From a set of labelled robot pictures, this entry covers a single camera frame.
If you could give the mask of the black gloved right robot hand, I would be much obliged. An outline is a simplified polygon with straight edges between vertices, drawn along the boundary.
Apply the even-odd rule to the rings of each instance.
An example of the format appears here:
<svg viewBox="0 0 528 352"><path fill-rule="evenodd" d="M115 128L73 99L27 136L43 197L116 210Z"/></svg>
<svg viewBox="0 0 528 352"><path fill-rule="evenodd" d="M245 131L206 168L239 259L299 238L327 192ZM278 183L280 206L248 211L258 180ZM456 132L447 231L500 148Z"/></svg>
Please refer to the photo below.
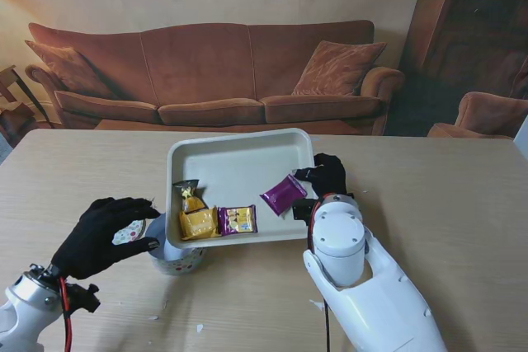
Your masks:
<svg viewBox="0 0 528 352"><path fill-rule="evenodd" d="M316 154L314 167L297 169L294 177L310 183L314 193L321 199L327 195L347 194L346 170L341 160L334 155Z"/></svg>

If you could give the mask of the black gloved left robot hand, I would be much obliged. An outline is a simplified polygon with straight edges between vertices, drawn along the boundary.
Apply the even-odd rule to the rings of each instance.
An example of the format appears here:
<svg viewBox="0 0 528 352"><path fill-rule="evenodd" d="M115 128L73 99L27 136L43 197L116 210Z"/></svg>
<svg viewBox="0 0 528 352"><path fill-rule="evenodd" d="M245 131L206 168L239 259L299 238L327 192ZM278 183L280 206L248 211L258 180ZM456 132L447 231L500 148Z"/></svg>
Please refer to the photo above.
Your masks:
<svg viewBox="0 0 528 352"><path fill-rule="evenodd" d="M159 247L155 237L115 245L115 234L136 220L156 219L160 213L148 199L112 197L98 199L54 253L49 270L57 278L83 280L112 265Z"/></svg>

